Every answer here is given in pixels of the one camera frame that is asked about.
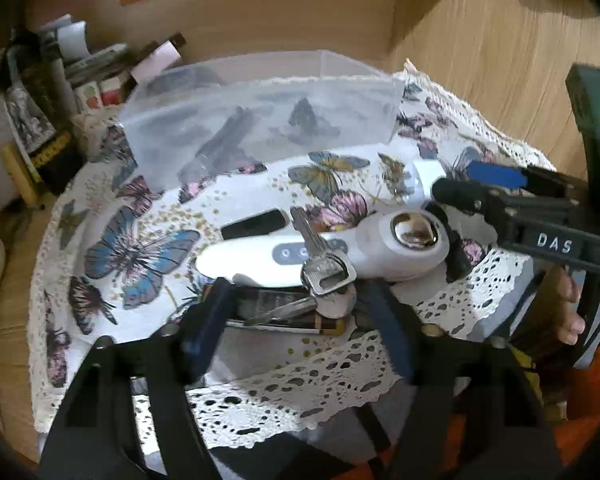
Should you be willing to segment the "person's right hand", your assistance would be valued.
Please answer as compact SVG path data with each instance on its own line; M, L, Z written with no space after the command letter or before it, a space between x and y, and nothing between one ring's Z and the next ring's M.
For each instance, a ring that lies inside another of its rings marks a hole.
M553 269L552 272L555 293L554 324L556 336L563 344L574 346L585 329L585 320L577 314L581 289L573 277L561 266Z

